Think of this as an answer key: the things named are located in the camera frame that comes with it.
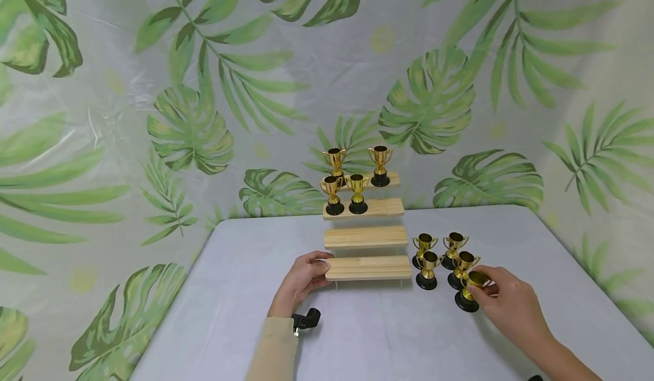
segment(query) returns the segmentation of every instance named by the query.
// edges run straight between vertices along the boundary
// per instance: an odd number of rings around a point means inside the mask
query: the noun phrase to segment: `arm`
[[[320,259],[331,257],[316,251],[296,259],[272,299],[245,381],[293,381],[297,337],[291,317],[311,291],[329,284],[329,264]]]
[[[486,317],[552,381],[602,381],[554,338],[528,283],[501,267],[475,270],[495,282],[483,289],[468,287]]]

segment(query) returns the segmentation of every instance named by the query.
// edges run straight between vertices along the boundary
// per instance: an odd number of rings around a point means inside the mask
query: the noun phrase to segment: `hand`
[[[330,284],[325,279],[331,253],[315,251],[298,257],[272,299],[268,317],[290,318],[309,293]]]
[[[477,266],[495,284],[479,289],[468,286],[486,317],[513,344],[529,350],[555,342],[534,289],[503,267]]]

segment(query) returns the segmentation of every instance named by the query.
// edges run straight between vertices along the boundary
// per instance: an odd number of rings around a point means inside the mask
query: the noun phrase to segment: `black clip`
[[[310,308],[306,316],[301,314],[293,315],[293,334],[295,337],[300,335],[299,330],[313,329],[320,321],[320,311],[317,308]]]

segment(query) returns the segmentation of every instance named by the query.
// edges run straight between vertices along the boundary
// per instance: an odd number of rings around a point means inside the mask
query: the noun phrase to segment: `left hand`
[[[298,257],[279,286],[268,317],[290,318],[311,291],[329,285],[325,273],[330,266],[328,262],[319,259],[332,257],[334,255],[331,253],[320,251]]]

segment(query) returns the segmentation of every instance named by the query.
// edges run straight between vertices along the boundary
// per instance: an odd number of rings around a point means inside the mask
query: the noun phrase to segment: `trophy cup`
[[[349,210],[355,215],[360,215],[367,211],[367,204],[364,202],[364,197],[361,195],[361,192],[366,189],[369,180],[370,178],[364,177],[361,174],[352,174],[345,178],[347,186],[352,189],[352,192],[354,192]]]
[[[320,181],[320,188],[329,196],[327,200],[327,207],[325,211],[329,215],[340,215],[345,210],[345,206],[341,204],[341,199],[336,196],[339,190],[338,178],[329,175],[327,178]]]
[[[388,178],[384,165],[386,165],[387,162],[391,160],[391,157],[393,156],[393,149],[386,148],[383,145],[378,145],[377,147],[369,148],[368,153],[370,155],[370,159],[376,165],[375,175],[372,177],[370,183],[375,187],[386,187],[389,183],[391,183],[391,179]]]
[[[345,177],[343,176],[343,170],[341,169],[345,160],[345,150],[340,148],[330,148],[327,152],[323,152],[322,156],[325,158],[327,164],[334,168],[332,170],[332,175],[338,178],[338,187],[345,187]]]
[[[426,251],[422,256],[418,257],[418,263],[421,265],[420,273],[416,275],[416,283],[422,289],[434,290],[438,286],[434,269],[440,265],[443,257],[436,256],[434,252]]]
[[[416,252],[416,255],[413,256],[411,262],[416,269],[422,269],[422,266],[418,264],[418,259],[420,259],[426,251],[433,248],[436,242],[438,242],[438,238],[432,239],[431,235],[428,233],[422,233],[418,235],[417,238],[413,238],[413,246],[415,246],[418,251]]]
[[[488,278],[481,272],[470,272],[467,278],[461,279],[461,287],[463,290],[456,293],[454,300],[456,305],[462,311],[474,313],[478,311],[479,304],[475,301],[472,294],[468,291],[468,286],[482,287]]]
[[[443,259],[443,267],[447,270],[453,270],[454,260],[459,255],[459,249],[463,248],[468,243],[468,236],[463,236],[460,233],[452,232],[448,238],[443,239],[443,244],[447,248],[446,258]]]
[[[461,280],[468,278],[468,270],[474,268],[479,263],[481,257],[474,257],[472,253],[463,251],[454,259],[455,269],[447,277],[447,282],[456,290],[461,290]]]

